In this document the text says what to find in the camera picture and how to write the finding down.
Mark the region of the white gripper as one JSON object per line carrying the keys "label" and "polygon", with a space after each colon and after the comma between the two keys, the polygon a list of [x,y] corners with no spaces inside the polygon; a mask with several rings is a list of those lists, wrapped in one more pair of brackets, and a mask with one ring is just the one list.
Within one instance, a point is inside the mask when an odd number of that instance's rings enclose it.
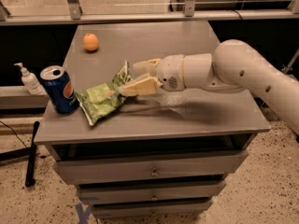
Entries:
{"label": "white gripper", "polygon": [[155,94],[162,86],[165,91],[184,91],[182,75],[184,56],[171,55],[133,64],[133,74],[137,77],[118,88],[122,96]]}

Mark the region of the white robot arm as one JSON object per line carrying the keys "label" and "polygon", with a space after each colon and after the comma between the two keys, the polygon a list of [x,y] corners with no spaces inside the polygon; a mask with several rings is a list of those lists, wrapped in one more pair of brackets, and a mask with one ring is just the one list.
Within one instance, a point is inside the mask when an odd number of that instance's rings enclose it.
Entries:
{"label": "white robot arm", "polygon": [[119,87],[130,97],[165,91],[249,90],[299,133],[299,81],[277,70],[240,40],[226,40],[213,53],[170,55],[133,64],[133,80]]}

